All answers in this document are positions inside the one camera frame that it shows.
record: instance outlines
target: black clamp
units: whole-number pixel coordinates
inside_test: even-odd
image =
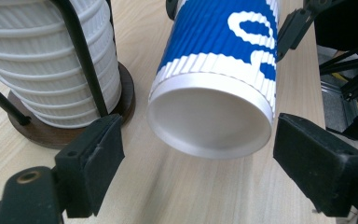
[[[98,214],[103,197],[124,159],[121,116],[97,119],[56,155],[56,166],[13,175],[0,202],[0,223],[62,223]]]
[[[277,62],[289,49],[296,49],[315,18],[342,0],[304,0],[303,8],[290,13],[278,33]]]
[[[280,114],[273,157],[326,216],[358,209],[358,149],[307,119]]]

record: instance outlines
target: cup rim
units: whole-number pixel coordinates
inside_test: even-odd
[[[161,118],[157,118],[157,115],[155,114],[158,104],[161,104],[158,101],[159,99],[162,99],[161,97],[165,97],[164,95],[166,93],[189,89],[214,92],[219,91],[225,95],[230,95],[247,102],[246,104],[250,106],[249,108],[258,110],[259,119],[257,122],[263,126],[260,130],[264,130],[260,131],[262,133],[262,138],[255,139],[254,142],[249,143],[250,145],[248,147],[237,145],[217,150],[216,148],[192,145],[185,139],[180,139],[173,136],[173,133],[168,133],[168,131],[161,126],[163,124],[159,124]],[[161,140],[169,146],[185,152],[186,154],[208,159],[233,159],[250,155],[269,141],[272,133],[273,111],[269,101],[259,91],[243,81],[222,74],[190,73],[170,77],[156,86],[149,97],[147,120],[150,128]]]

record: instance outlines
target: blue paper cup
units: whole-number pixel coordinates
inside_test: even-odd
[[[183,0],[147,117],[171,147],[210,159],[269,140],[275,107],[276,0]]]

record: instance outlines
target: black metal rod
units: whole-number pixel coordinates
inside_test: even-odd
[[[12,116],[20,125],[29,124],[30,118],[23,115],[19,109],[16,108],[1,92],[0,92],[0,107],[4,109],[10,116]]]
[[[50,0],[61,12],[63,21],[68,29],[69,36],[74,44],[77,58],[83,68],[84,75],[89,84],[94,102],[97,105],[98,112],[101,117],[107,116],[108,112],[106,104],[103,100],[100,83],[95,73],[94,64],[92,62],[86,37],[84,36],[80,20],[69,0]]]
[[[325,63],[322,63],[321,65],[319,65],[319,69],[322,70],[322,69],[325,69],[327,67],[329,67],[330,65],[334,64],[334,63],[337,63],[341,60],[344,60],[346,58],[348,58],[349,56],[355,54],[355,53],[358,53],[358,47],[355,48],[355,49],[352,49],[352,50],[349,50],[348,52],[330,60],[330,61],[327,61]]]
[[[334,72],[341,72],[341,71],[347,71],[354,68],[358,68],[358,59],[350,60],[347,62],[342,63],[335,63],[328,67],[321,68],[320,73],[321,75],[330,74]]]
[[[115,25],[113,24],[113,12],[112,12],[112,3],[110,0],[106,0],[107,5],[109,6],[109,11],[110,11],[110,24],[112,25],[112,29],[113,29],[113,44],[116,44],[116,36],[115,36]]]
[[[166,0],[165,1],[165,10],[167,11],[168,17],[174,21],[176,9],[178,7],[178,0]]]

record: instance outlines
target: paper cup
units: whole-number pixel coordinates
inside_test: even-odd
[[[100,74],[101,71],[101,78],[99,79],[103,80],[100,81],[101,88],[103,89],[105,86],[107,86],[107,83],[110,82],[105,81],[106,78],[115,79],[118,80],[118,82],[120,80],[115,44],[110,44],[109,48],[105,49],[101,56],[103,57],[98,57],[96,61],[94,61],[94,68],[97,74]],[[103,70],[109,62],[111,62],[109,71],[107,73],[103,73]],[[81,67],[76,69],[74,74],[84,76]],[[15,86],[7,82],[2,77],[2,74],[0,74],[0,81],[9,86],[13,91],[16,91],[22,98],[42,105],[69,105],[73,102],[79,102],[91,97],[90,88],[87,83],[62,91],[33,91]]]
[[[99,77],[100,82],[103,82],[103,80],[101,79],[102,77],[101,73],[107,73],[104,72],[104,70],[108,68],[111,68],[111,71],[109,72],[113,74],[109,74],[108,76],[104,76],[104,77],[111,77],[112,75],[118,76],[118,69],[113,67],[113,66],[118,67],[118,63],[117,63],[117,56],[115,54],[116,48],[113,42],[112,27],[107,26],[105,33],[106,34],[103,34],[100,37],[100,39],[102,39],[103,42],[99,40],[95,44],[91,44],[89,46],[91,49],[94,48],[95,51],[94,54],[91,55],[91,58],[93,60],[95,72]],[[72,56],[77,62],[77,56],[75,51],[70,50],[70,52],[73,52]],[[57,66],[53,66],[54,63],[48,64],[48,62],[53,62],[53,61],[52,60],[42,61],[42,63],[46,65],[46,68],[57,68]],[[24,88],[27,90],[61,91],[86,83],[86,78],[80,66],[65,72],[45,75],[42,74],[43,71],[41,71],[41,69],[37,70],[35,68],[34,69],[28,68],[29,71],[27,71],[27,67],[25,66],[26,64],[18,63],[18,65],[22,65],[23,67],[20,74],[15,73],[11,70],[7,71],[1,69],[0,67],[0,75],[6,82],[16,87]]]
[[[104,0],[96,1],[88,10],[78,15],[86,39],[90,39],[96,32],[104,29],[109,23],[110,8]],[[12,55],[46,54],[73,46],[63,20],[44,26],[0,29],[0,53]]]
[[[269,140],[275,107],[275,0],[187,0],[152,85],[147,117],[171,147],[210,159]]]
[[[112,112],[121,94],[119,79],[112,78],[102,89],[108,112]],[[83,128],[99,118],[92,97],[69,105],[41,105],[22,98],[16,91],[13,93],[23,105],[46,124],[56,128]]]

